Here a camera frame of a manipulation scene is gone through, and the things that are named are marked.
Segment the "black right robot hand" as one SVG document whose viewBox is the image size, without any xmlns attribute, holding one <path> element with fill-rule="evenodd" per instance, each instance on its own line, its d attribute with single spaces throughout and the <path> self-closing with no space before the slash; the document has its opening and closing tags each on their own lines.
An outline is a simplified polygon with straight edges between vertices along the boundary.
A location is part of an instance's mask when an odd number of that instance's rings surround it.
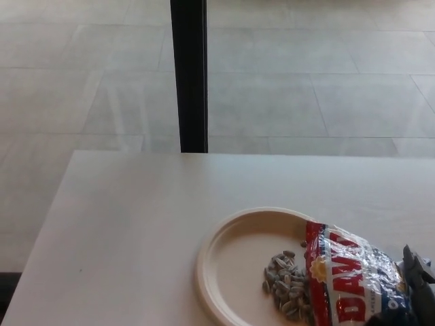
<svg viewBox="0 0 435 326">
<path fill-rule="evenodd" d="M 411 288 L 411 305 L 420 325 L 434 325 L 434 272 L 407 244 L 403 248 L 403 270 Z"/>
</svg>

